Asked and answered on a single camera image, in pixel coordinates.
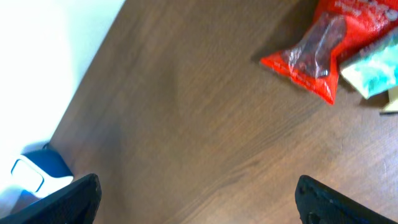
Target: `white floor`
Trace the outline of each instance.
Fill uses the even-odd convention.
[[[0,217],[13,155],[51,138],[123,2],[0,1]]]

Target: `light blue package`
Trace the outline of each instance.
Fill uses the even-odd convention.
[[[340,65],[342,76],[364,97],[398,85],[398,28]]]

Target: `wooden table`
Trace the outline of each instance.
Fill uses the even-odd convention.
[[[97,173],[97,223],[300,223],[308,174],[398,221],[398,119],[340,85],[328,106],[258,57],[316,3],[127,0],[51,143]]]

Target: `red snack bag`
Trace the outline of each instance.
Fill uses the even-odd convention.
[[[338,62],[398,25],[397,11],[398,0],[320,0],[304,38],[260,63],[334,104]]]

